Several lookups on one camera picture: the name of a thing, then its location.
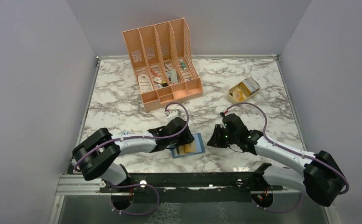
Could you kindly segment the gold credit card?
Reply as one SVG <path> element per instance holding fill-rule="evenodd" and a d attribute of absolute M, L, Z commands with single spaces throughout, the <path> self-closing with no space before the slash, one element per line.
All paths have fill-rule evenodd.
<path fill-rule="evenodd" d="M 183 146 L 180 146 L 174 150 L 175 156 L 182 156 L 185 155 L 185 148 Z"/>
<path fill-rule="evenodd" d="M 196 152 L 196 144 L 193 143 L 189 143 L 189 144 L 185 144 L 184 145 L 185 148 L 185 153 L 186 154 L 190 154 L 190 153 L 195 153 Z"/>

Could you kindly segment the blue card holder wallet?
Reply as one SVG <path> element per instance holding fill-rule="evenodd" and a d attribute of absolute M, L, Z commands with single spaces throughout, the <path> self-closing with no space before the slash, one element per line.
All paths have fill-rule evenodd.
<path fill-rule="evenodd" d="M 178 147 L 171 145 L 170 151 L 172 158 L 182 158 L 205 153 L 205 146 L 201 133 L 195 133 L 193 134 L 193 137 L 194 141 L 192 143 L 181 145 Z"/>

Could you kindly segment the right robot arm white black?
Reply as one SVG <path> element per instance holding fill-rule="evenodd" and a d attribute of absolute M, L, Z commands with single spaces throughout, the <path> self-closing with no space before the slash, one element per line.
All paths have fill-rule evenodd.
<path fill-rule="evenodd" d="M 242 152 L 281 163 L 282 167 L 264 164 L 254 172 L 252 183 L 259 190 L 268 186 L 288 187 L 328 207 L 346 186 L 343 173 L 330 153 L 323 150 L 312 153 L 278 145 L 268 140 L 263 132 L 249 130 L 235 114 L 226 115 L 221 124 L 215 125 L 207 145 L 215 148 L 236 145 Z"/>

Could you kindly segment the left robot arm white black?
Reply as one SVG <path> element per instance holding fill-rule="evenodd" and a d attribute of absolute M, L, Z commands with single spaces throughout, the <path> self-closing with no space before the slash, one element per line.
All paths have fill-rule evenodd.
<path fill-rule="evenodd" d="M 123 165 L 114 162 L 115 159 L 127 154 L 154 153 L 169 146 L 193 143 L 194 137 L 187 124 L 182 118 L 175 117 L 165 126 L 141 134 L 116 137 L 107 128 L 100 128 L 73 149 L 74 170 L 82 173 L 86 181 L 100 178 L 117 191 L 125 191 L 129 187 L 130 176 Z"/>

